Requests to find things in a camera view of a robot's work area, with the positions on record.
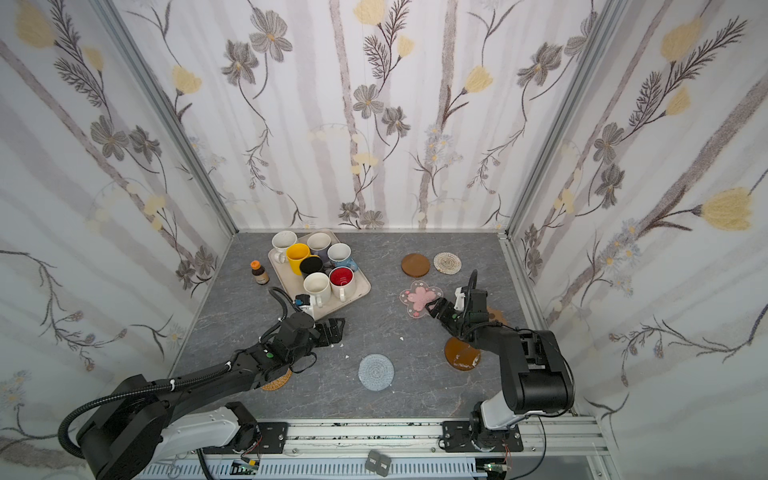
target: yellow mug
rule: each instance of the yellow mug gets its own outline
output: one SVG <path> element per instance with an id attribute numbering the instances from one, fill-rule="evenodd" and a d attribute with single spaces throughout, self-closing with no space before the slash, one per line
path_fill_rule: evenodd
<path id="1" fill-rule="evenodd" d="M 288 259 L 288 263 L 290 263 L 290 269 L 293 270 L 296 275 L 301 276 L 299 265 L 301 264 L 301 260 L 304 260 L 309 255 L 310 248 L 306 243 L 295 243 L 286 250 L 286 258 Z"/>

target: gray marble table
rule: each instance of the gray marble table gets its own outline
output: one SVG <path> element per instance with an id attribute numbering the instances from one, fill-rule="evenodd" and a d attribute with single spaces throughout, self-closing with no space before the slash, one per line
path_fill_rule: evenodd
<path id="1" fill-rule="evenodd" d="M 462 270 L 445 275 L 434 267 L 421 280 L 453 291 L 478 270 L 478 288 L 488 291 L 488 305 L 504 313 L 512 326 L 525 318 L 512 286 L 495 233 L 338 233 L 353 249 L 353 258 L 372 284 L 371 292 L 332 316 L 345 317 L 342 344 L 317 349 L 315 366 L 275 392 L 242 392 L 211 405 L 240 401 L 256 418 L 413 418 L 467 416 L 477 401 L 501 389 L 498 357 L 483 353 L 478 367 L 459 372 L 446 361 L 448 333 L 437 320 L 412 319 L 398 295 L 414 280 L 400 269 L 408 253 L 432 258 L 453 252 Z M 216 282 L 180 354 L 175 374 L 184 374 L 228 359 L 237 348 L 253 345 L 280 315 L 267 292 L 280 286 L 267 259 L 271 233 L 239 233 L 220 266 Z M 268 286 L 252 280 L 250 262 L 260 260 L 270 274 Z M 392 385 L 371 392 L 357 378 L 360 360 L 370 353 L 388 356 L 395 366 Z"/>

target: wall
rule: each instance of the wall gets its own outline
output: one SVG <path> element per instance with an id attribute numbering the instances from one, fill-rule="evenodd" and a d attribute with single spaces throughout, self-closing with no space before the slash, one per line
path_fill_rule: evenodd
<path id="1" fill-rule="evenodd" d="M 127 376 L 168 374 L 229 241 L 72 3 L 0 5 L 3 478 L 92 478 L 59 422 Z"/>
<path id="2" fill-rule="evenodd" d="M 514 235 L 627 480 L 768 468 L 767 32 L 631 2 Z"/>
<path id="3" fill-rule="evenodd" d="M 498 229 L 603 2 L 115 4 L 240 228 Z"/>

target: brown bottle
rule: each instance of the brown bottle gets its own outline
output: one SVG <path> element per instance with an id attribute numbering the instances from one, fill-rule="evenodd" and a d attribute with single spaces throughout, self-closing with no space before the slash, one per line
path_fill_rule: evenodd
<path id="1" fill-rule="evenodd" d="M 254 260 L 250 263 L 250 272 L 253 274 L 253 279 L 259 285 L 266 285 L 270 281 L 270 275 L 266 272 L 259 260 Z"/>

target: white tray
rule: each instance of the white tray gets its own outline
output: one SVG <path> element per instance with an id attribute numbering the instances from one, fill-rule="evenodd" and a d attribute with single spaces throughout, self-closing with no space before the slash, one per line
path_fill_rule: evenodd
<path id="1" fill-rule="evenodd" d="M 334 235 L 331 230 L 323 228 L 322 230 L 318 230 L 317 232 L 326 233 L 329 237 L 331 237 L 331 245 L 333 245 L 334 243 L 340 243 L 339 238 L 336 237 L 336 235 Z M 312 234 L 310 233 L 309 235 L 305 235 L 299 238 L 298 243 L 306 243 L 306 240 L 310 238 L 310 235 Z M 304 290 L 304 279 L 300 275 L 296 275 L 293 272 L 293 270 L 291 270 L 290 264 L 287 261 L 285 263 L 276 262 L 275 261 L 276 255 L 277 255 L 277 250 L 275 249 L 270 250 L 270 263 L 272 263 L 272 268 L 275 269 L 275 273 L 277 274 L 277 278 L 280 279 L 280 283 L 283 284 L 283 289 L 288 292 L 288 295 L 290 295 L 292 299 L 295 299 L 296 295 L 306 293 L 306 291 Z M 318 308 L 317 306 L 314 306 L 313 316 L 315 317 L 315 320 L 321 319 L 324 316 L 328 316 L 329 314 L 336 312 L 341 307 L 345 305 L 349 305 L 350 303 L 354 302 L 361 296 L 364 296 L 371 291 L 371 283 L 366 278 L 366 275 L 362 272 L 362 269 L 359 269 L 355 272 L 355 280 L 357 282 L 357 288 L 355 289 L 355 293 L 346 302 L 342 303 L 341 300 L 336 298 L 336 295 L 332 294 L 331 300 L 329 300 L 328 303 L 326 303 L 326 305 L 323 308 Z"/>

